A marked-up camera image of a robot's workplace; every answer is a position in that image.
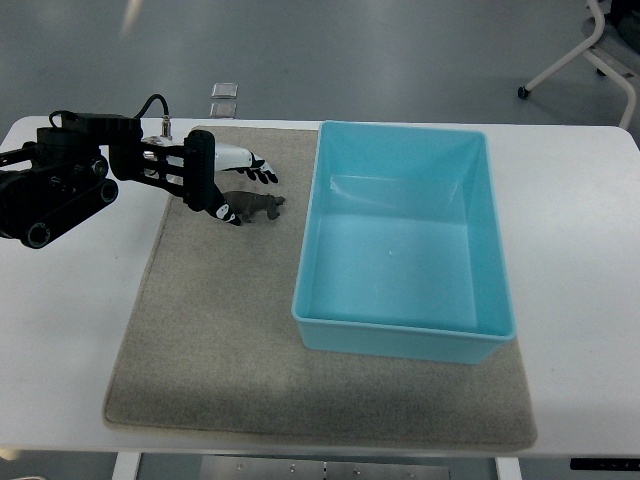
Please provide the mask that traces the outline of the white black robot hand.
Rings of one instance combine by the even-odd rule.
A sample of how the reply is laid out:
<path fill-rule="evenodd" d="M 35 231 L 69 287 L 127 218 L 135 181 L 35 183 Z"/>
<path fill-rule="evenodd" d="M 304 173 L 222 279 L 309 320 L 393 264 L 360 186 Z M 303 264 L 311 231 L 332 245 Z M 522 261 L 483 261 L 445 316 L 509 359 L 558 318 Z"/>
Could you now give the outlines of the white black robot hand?
<path fill-rule="evenodd" d="M 252 181 L 278 183 L 271 165 L 251 150 L 230 144 L 220 144 L 210 130 L 192 130 L 184 139 L 183 184 L 184 202 L 194 211 L 206 211 L 210 216 L 232 225 L 240 225 L 240 210 L 232 206 L 215 184 L 215 173 L 236 171 Z"/>

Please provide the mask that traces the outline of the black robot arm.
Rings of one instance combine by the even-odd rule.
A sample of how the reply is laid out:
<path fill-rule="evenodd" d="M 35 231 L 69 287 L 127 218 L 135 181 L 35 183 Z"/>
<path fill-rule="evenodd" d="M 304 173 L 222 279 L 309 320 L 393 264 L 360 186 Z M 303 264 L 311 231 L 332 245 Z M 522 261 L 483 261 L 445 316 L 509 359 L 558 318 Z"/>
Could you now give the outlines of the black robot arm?
<path fill-rule="evenodd" d="M 155 93 L 132 117 L 56 110 L 35 140 L 2 153 L 2 237 L 43 248 L 112 204 L 121 180 L 182 196 L 169 179 L 183 173 L 167 160 L 182 152 L 171 143 L 170 112 L 160 142 L 143 137 L 141 119 L 153 102 L 167 103 Z"/>

